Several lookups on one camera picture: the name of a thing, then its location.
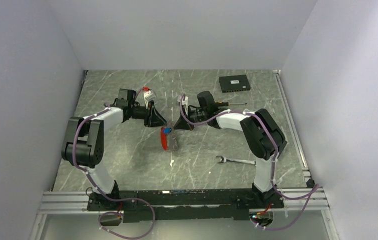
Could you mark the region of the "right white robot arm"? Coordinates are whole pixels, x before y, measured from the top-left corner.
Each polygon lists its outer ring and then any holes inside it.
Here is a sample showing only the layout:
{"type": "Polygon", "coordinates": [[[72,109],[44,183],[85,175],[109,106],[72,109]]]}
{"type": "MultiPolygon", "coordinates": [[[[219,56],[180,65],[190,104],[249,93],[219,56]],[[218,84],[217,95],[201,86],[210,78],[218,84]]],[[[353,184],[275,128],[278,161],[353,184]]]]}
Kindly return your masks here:
{"type": "Polygon", "coordinates": [[[263,208],[272,200],[269,192],[275,186],[275,165],[287,141],[283,131],[268,110],[231,110],[215,102],[212,93],[203,91],[197,95],[198,106],[188,104],[184,94],[177,98],[180,117],[176,130],[193,130],[195,126],[208,125],[216,129],[230,129],[243,133],[251,153],[255,156],[253,203],[263,208]]]}

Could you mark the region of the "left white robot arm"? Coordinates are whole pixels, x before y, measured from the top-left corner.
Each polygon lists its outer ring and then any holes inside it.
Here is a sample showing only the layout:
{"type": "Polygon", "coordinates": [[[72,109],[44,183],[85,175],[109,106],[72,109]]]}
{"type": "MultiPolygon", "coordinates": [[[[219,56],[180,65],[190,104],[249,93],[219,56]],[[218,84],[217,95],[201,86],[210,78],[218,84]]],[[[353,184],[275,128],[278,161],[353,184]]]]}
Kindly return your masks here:
{"type": "Polygon", "coordinates": [[[100,112],[85,117],[73,116],[68,120],[62,145],[62,159],[80,170],[92,185],[93,192],[101,195],[101,204],[108,210],[119,206],[117,182],[102,163],[104,133],[127,120],[142,120],[147,128],[164,127],[167,121],[156,110],[154,93],[148,87],[139,90],[121,88],[112,104],[100,112]]]}

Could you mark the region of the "blue tagged key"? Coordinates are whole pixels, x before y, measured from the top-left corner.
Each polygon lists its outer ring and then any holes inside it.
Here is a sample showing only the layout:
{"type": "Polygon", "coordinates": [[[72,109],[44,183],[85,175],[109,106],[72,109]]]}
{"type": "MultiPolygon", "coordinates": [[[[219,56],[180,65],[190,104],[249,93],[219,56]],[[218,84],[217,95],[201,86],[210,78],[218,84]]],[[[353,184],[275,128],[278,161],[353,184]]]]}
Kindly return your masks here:
{"type": "Polygon", "coordinates": [[[172,131],[172,129],[170,127],[166,127],[166,128],[163,129],[164,134],[169,134],[171,131],[172,131]]]}

